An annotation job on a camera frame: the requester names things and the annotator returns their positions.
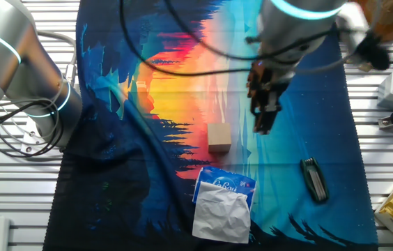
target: metal slotted table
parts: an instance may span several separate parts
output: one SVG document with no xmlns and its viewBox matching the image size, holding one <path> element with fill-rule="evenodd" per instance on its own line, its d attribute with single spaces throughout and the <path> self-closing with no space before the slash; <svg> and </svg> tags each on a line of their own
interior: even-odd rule
<svg viewBox="0 0 393 251">
<path fill-rule="evenodd" d="M 23 3 L 32 12 L 38 29 L 75 38 L 79 0 L 23 0 Z M 40 37 L 40 40 L 65 72 L 73 48 L 60 40 L 44 37 Z M 373 209 L 393 190 L 393 133 L 380 131 L 377 126 L 377 120 L 390 113 L 376 106 L 378 85 L 393 73 L 393 44 L 389 50 L 392 64 L 383 73 L 364 73 L 354 66 L 345 66 Z M 15 117 L 22 126 L 26 125 L 27 119 L 24 114 Z M 12 122 L 8 121 L 6 127 L 23 138 L 23 133 Z M 20 147 L 16 141 L 13 142 L 17 148 Z M 10 218 L 12 222 L 8 250 L 42 250 L 60 163 L 60 158 L 39 164 L 0 153 L 0 215 Z M 378 222 L 376 226 L 380 250 L 393 251 L 393 234 Z"/>
</svg>

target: black cable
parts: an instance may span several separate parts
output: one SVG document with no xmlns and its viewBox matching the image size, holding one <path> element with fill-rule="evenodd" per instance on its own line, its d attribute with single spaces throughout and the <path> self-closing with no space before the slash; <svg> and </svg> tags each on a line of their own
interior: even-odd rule
<svg viewBox="0 0 393 251">
<path fill-rule="evenodd" d="M 48 104 L 48 106 L 46 106 L 46 108 L 49 108 L 49 107 L 52 106 L 52 102 L 48 102 L 47 100 L 33 101 L 33 102 L 30 102 L 29 104 L 24 105 L 21 108 L 15 110 L 14 112 L 10 112 L 9 114 L 7 114 L 5 116 L 1 116 L 0 117 L 0 121 L 10 119 L 11 117 L 15 116 L 19 112 L 22 112 L 22 111 L 24 111 L 24 110 L 26 110 L 26 109 L 28 109 L 30 107 L 33 107 L 34 105 L 43 105 L 43 104 Z"/>
<path fill-rule="evenodd" d="M 152 63 L 148 62 L 137 50 L 136 47 L 133 44 L 133 41 L 128 35 L 128 30 L 127 30 L 127 24 L 125 22 L 125 15 L 124 15 L 124 0 L 120 0 L 119 3 L 119 20 L 121 22 L 122 26 L 122 31 L 123 35 L 125 38 L 125 41 L 130 48 L 130 51 L 143 63 L 145 63 L 149 68 L 156 70 L 161 73 L 166 73 L 169 75 L 175 75 L 175 76 L 180 76 L 180 77 L 197 77 L 197 76 L 204 76 L 204 75 L 214 75 L 214 74 L 223 74 L 223 73 L 239 73 L 239 72 L 249 72 L 251 69 L 250 68 L 241 68 L 241 69 L 232 69 L 232 70 L 214 70 L 214 71 L 209 71 L 209 72 L 202 72 L 202 73 L 175 73 L 170 70 L 165 70 L 158 68 L 157 66 L 153 65 Z"/>
<path fill-rule="evenodd" d="M 54 139 L 56 138 L 57 128 L 54 129 L 54 132 L 53 132 L 52 137 L 50 137 L 48 143 L 47 143 L 42 149 L 40 149 L 40 150 L 37 151 L 36 153 L 31 153 L 31 154 L 29 154 L 29 153 L 22 152 L 22 151 L 20 151 L 19 149 L 15 148 L 12 144 L 10 144 L 8 141 L 6 141 L 6 139 L 4 139 L 3 136 L 2 136 L 1 133 L 0 133 L 0 139 L 1 139 L 7 146 L 9 146 L 11 149 L 13 149 L 14 151 L 17 151 L 18 153 L 21 153 L 22 155 L 13 155 L 13 154 L 11 154 L 11 153 L 8 153 L 8 152 L 4 151 L 3 149 L 0 149 L 0 152 L 1 152 L 2 154 L 7 155 L 7 156 L 12 157 L 12 158 L 31 158 L 31 157 L 36 157 L 36 156 L 45 154 L 45 153 L 47 153 L 48 151 L 51 151 L 51 150 L 58 144 L 58 142 L 60 141 L 60 139 L 62 138 L 62 135 L 63 135 L 63 123 L 62 123 L 62 120 L 61 120 L 61 117 L 60 117 L 60 116 L 59 116 L 59 122 L 57 123 L 57 121 L 56 121 L 56 119 L 55 119 L 55 118 L 56 118 L 56 117 L 55 117 L 55 109 L 50 110 L 49 113 L 51 114 L 51 117 L 52 117 L 52 119 L 53 119 L 54 125 L 56 125 L 56 124 L 59 124 L 59 125 L 60 125 L 60 133 L 59 133 L 59 136 L 57 137 L 57 140 L 56 140 L 56 141 L 54 141 Z"/>
<path fill-rule="evenodd" d="M 43 105 L 44 103 L 47 103 L 47 102 L 46 102 L 46 101 L 43 101 L 43 100 L 34 101 L 34 102 L 29 103 L 28 105 L 25 105 L 25 106 L 23 106 L 23 107 L 21 107 L 21 108 L 15 110 L 14 112 L 11 112 L 11 113 L 9 113 L 9 114 L 7 114 L 7 115 L 5 115 L 5 116 L 1 116 L 1 117 L 0 117 L 0 125 L 1 125 L 2 123 L 4 123 L 4 121 L 10 119 L 12 116 L 18 114 L 19 112 L 22 112 L 22 111 L 24 111 L 24 110 L 26 110 L 26 109 L 28 109 L 28 108 L 30 108 L 30 107 L 33 107 L 33 106 L 35 106 L 35 105 Z"/>
<path fill-rule="evenodd" d="M 305 45 L 306 43 L 309 43 L 313 40 L 316 40 L 318 38 L 321 38 L 323 36 L 328 36 L 328 35 L 336 35 L 338 33 L 341 32 L 357 32 L 354 30 L 350 30 L 350 29 L 335 29 L 335 30 L 329 30 L 329 31 L 324 31 L 321 33 L 318 33 L 316 35 L 310 36 L 308 38 L 303 38 L 300 39 L 298 41 L 296 41 L 295 43 L 286 46 L 283 49 L 277 50 L 271 54 L 263 54 L 260 56 L 236 56 L 236 55 L 232 55 L 232 54 L 227 54 L 226 52 L 222 52 L 208 44 L 206 44 L 204 41 L 202 41 L 200 38 L 197 37 L 197 35 L 195 35 L 195 33 L 193 31 L 190 30 L 190 28 L 184 23 L 184 21 L 179 17 L 178 13 L 176 12 L 175 8 L 171 5 L 170 0 L 164 0 L 164 3 L 166 4 L 167 10 L 170 12 L 170 14 L 172 15 L 172 17 L 175 19 L 176 24 L 191 38 L 193 38 L 193 40 L 195 40 L 196 42 L 198 42 L 200 45 L 202 45 L 203 47 L 205 47 L 207 50 L 210 50 L 211 52 L 218 54 L 220 56 L 224 56 L 226 58 L 229 59 L 237 59 L 237 60 L 242 60 L 242 61 L 256 61 L 256 60 L 261 60 L 261 59 L 272 59 L 275 56 L 278 56 L 280 54 L 283 54 L 284 52 L 287 52 L 291 49 L 294 49 L 296 47 Z"/>
</svg>

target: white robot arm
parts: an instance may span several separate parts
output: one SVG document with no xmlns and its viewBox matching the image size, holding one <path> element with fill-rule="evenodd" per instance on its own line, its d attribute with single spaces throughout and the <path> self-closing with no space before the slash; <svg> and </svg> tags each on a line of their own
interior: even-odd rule
<svg viewBox="0 0 393 251">
<path fill-rule="evenodd" d="M 10 101 L 56 97 L 53 101 L 64 129 L 57 146 L 68 143 L 82 112 L 81 98 L 43 49 L 34 19 L 20 0 L 0 0 L 0 100 L 4 95 Z M 37 123 L 42 137 L 58 126 L 46 107 L 25 112 Z"/>
<path fill-rule="evenodd" d="M 362 9 L 357 3 L 346 3 L 346 0 L 263 0 L 258 17 L 259 35 L 248 38 L 247 42 L 260 43 L 259 54 L 269 55 L 329 31 L 334 22 L 339 30 L 361 31 L 340 33 L 350 52 L 347 59 L 357 65 L 369 62 L 378 70 L 389 67 L 388 54 L 379 47 L 379 40 L 369 29 Z M 254 131 L 270 132 L 281 109 L 279 97 L 295 74 L 318 73 L 344 63 L 346 59 L 311 72 L 297 71 L 296 66 L 303 56 L 317 50 L 324 40 L 325 36 L 321 36 L 272 58 L 253 62 L 247 86 L 251 98 L 250 112 L 256 118 Z"/>
</svg>

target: blue led ring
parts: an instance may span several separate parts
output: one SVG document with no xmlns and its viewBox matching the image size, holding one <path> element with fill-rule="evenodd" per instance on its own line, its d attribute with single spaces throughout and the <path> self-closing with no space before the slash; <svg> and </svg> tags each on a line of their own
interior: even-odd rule
<svg viewBox="0 0 393 251">
<path fill-rule="evenodd" d="M 0 43 L 4 46 L 6 46 L 18 59 L 18 63 L 22 62 L 21 56 L 18 54 L 18 52 L 12 47 L 12 45 L 8 44 L 6 41 L 0 38 Z"/>
<path fill-rule="evenodd" d="M 71 85 L 70 84 L 67 84 L 67 85 L 68 85 L 68 95 L 66 96 L 66 99 L 65 99 L 65 101 L 63 101 L 62 105 L 59 106 L 57 111 L 60 111 L 66 105 L 68 100 L 70 99 Z M 27 115 L 30 116 L 30 117 L 33 117 L 33 118 L 45 118 L 45 117 L 51 116 L 51 114 L 45 114 L 45 115 L 30 115 L 30 114 L 27 114 Z"/>
<path fill-rule="evenodd" d="M 321 20 L 332 17 L 341 11 L 342 6 L 329 11 L 310 11 L 295 7 L 285 0 L 270 0 L 280 11 L 304 20 Z"/>
</svg>

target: tissue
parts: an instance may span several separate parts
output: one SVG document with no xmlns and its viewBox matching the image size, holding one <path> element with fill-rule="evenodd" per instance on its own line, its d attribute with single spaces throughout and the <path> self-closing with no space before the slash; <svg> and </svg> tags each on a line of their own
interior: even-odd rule
<svg viewBox="0 0 393 251">
<path fill-rule="evenodd" d="M 232 192 L 244 194 L 247 196 L 246 202 L 251 210 L 252 202 L 254 201 L 256 181 L 233 172 L 224 171 L 216 167 L 203 167 L 199 172 L 198 179 L 195 184 L 195 192 L 193 202 L 196 203 L 199 194 L 199 187 L 201 182 L 211 183 L 226 188 Z"/>
<path fill-rule="evenodd" d="M 249 242 L 251 218 L 247 196 L 201 182 L 192 235 L 229 243 Z"/>
</svg>

